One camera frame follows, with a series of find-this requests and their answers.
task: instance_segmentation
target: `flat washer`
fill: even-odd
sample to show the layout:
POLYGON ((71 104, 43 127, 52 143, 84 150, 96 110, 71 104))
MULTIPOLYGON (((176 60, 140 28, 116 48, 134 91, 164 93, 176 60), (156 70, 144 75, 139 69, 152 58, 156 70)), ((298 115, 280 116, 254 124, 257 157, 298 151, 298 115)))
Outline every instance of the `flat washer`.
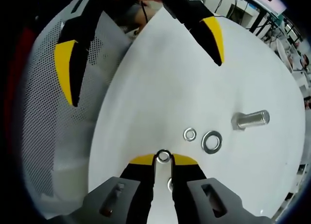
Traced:
POLYGON ((202 146, 202 149, 206 152, 206 153, 208 153, 209 155, 212 155, 212 154, 214 154, 214 153, 216 153, 216 152, 218 152, 219 150, 220 150, 220 148, 221 148, 221 146, 222 146, 222 142, 223 142, 223 137, 222 137, 222 135, 219 133, 219 132, 217 132, 217 131, 209 131, 209 132, 207 132, 204 136, 203 136, 203 138, 202 138, 202 142, 201 142, 201 146, 202 146), (215 136, 216 138, 217 138, 217 145, 216 145, 216 147, 214 148, 214 149, 209 149, 207 146, 206 146, 206 141, 207 141, 207 139, 209 138, 209 137, 211 137, 211 136, 215 136))
POLYGON ((171 157, 172 157, 172 155, 171 155, 170 151, 168 151, 168 150, 159 150, 159 151, 157 152, 157 154, 156 154, 156 160, 157 160, 159 163, 167 163, 167 162, 170 161, 171 157), (165 155, 167 156, 167 158, 166 158, 166 159, 162 159, 162 158, 160 157, 160 154, 165 154, 165 155))
POLYGON ((186 141, 193 141, 195 138, 196 138, 196 131, 195 129, 193 128, 187 128, 185 131, 184 131, 184 134, 183 134, 183 137, 186 141), (192 133, 193 136, 192 137, 188 137, 187 136, 187 133, 192 133))

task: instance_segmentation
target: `cable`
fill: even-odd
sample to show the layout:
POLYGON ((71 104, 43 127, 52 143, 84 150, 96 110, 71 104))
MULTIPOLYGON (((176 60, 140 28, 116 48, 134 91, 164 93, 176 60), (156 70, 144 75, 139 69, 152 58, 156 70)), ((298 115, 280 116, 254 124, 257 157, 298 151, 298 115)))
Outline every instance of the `cable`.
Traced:
POLYGON ((218 8, 221 6, 222 2, 223 2, 223 0, 220 0, 220 1, 219 1, 218 6, 217 6, 217 8, 216 8, 216 10, 215 10, 215 13, 217 12, 218 8))
POLYGON ((247 9, 247 6, 248 6, 248 3, 246 3, 246 7, 245 7, 245 9, 243 11, 242 18, 240 20, 240 25, 242 24, 242 20, 243 20, 244 14, 245 14, 245 10, 247 9))
POLYGON ((147 18, 144 2, 141 1, 140 4, 141 4, 141 7, 142 7, 142 11, 144 12, 145 19, 146 19, 146 24, 147 24, 148 23, 148 18, 147 18))
MULTIPOLYGON (((265 25, 265 24, 262 24, 261 26, 257 26, 256 29, 259 28, 259 27, 263 27, 264 25, 265 25)), ((271 23, 266 24, 266 26, 269 26, 269 25, 271 25, 271 23)), ((251 27, 250 27, 250 28, 251 28, 251 27)), ((250 28, 245 28, 245 29, 249 30, 250 28)))
POLYGON ((214 17, 224 17, 224 18, 227 18, 226 16, 222 16, 222 15, 214 16, 214 17))

